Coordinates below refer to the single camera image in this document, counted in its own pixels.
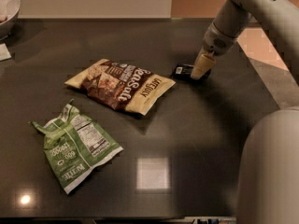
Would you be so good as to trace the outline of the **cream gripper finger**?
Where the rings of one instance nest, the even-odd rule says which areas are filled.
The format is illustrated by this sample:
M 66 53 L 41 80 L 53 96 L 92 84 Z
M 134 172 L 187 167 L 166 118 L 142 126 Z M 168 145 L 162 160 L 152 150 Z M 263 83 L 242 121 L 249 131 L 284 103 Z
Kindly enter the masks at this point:
M 216 60 L 211 54 L 201 54 L 199 55 L 193 65 L 191 72 L 191 78 L 198 80 L 203 75 L 205 75 L 216 63 Z
M 206 50 L 201 47 L 200 51 L 198 52 L 196 60 L 198 60 L 203 54 L 206 54 Z

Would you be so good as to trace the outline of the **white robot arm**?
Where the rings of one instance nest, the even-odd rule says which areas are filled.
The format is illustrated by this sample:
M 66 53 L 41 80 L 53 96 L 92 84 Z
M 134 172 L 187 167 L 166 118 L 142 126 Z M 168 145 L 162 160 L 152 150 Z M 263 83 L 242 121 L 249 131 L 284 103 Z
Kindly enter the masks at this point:
M 205 75 L 252 18 L 298 78 L 299 9 L 288 0 L 227 0 L 206 30 L 191 78 Z M 264 117 L 249 133 L 239 166 L 236 224 L 299 224 L 297 107 Z

